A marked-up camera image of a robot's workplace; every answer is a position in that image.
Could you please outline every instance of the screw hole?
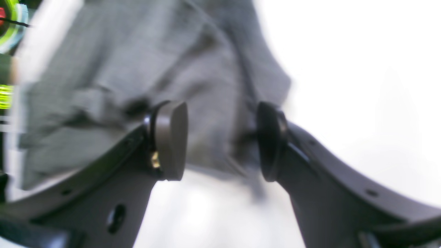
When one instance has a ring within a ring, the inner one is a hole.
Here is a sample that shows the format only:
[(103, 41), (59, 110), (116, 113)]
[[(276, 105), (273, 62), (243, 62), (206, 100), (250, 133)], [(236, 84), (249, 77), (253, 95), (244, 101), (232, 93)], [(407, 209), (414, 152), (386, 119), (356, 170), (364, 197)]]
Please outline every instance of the screw hole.
[(372, 189), (367, 189), (366, 194), (372, 196), (372, 197), (378, 197), (378, 193)]
[(69, 195), (70, 193), (72, 193), (71, 189), (65, 189), (61, 192), (62, 195)]
[(107, 218), (107, 230), (109, 233), (116, 233), (120, 227), (123, 225), (124, 219), (126, 217), (126, 207), (124, 205), (117, 205), (110, 212)]

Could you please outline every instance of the green light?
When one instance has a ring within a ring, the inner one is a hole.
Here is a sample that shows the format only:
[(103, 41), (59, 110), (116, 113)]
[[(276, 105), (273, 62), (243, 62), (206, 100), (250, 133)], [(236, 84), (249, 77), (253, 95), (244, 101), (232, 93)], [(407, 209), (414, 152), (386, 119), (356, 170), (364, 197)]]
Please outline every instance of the green light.
[(0, 85), (0, 109), (9, 109), (11, 107), (12, 85)]

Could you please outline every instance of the white wall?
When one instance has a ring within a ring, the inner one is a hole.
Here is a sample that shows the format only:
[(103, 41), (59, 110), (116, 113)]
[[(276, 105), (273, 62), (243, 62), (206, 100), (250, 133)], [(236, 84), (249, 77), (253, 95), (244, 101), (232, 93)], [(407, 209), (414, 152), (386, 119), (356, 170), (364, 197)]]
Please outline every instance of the white wall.
[(441, 207), (441, 2), (256, 0), (288, 118), (370, 178)]

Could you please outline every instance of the brass screw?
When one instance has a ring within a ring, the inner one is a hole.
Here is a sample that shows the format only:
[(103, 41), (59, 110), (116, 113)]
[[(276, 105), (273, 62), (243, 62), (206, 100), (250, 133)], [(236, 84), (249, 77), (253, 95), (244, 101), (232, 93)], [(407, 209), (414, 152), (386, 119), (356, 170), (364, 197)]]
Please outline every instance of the brass screw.
[(159, 154), (155, 151), (152, 155), (152, 166), (155, 169), (159, 169), (161, 167), (161, 163), (159, 162)]

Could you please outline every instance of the gray shirt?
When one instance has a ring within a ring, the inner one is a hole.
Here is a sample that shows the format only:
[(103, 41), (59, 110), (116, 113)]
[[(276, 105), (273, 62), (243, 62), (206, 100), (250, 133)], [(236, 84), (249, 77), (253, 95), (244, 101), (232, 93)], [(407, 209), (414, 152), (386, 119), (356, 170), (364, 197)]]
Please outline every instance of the gray shirt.
[(22, 187), (88, 165), (163, 100), (188, 103), (189, 165), (247, 177), (257, 102), (289, 87), (250, 0), (86, 1), (27, 92)]

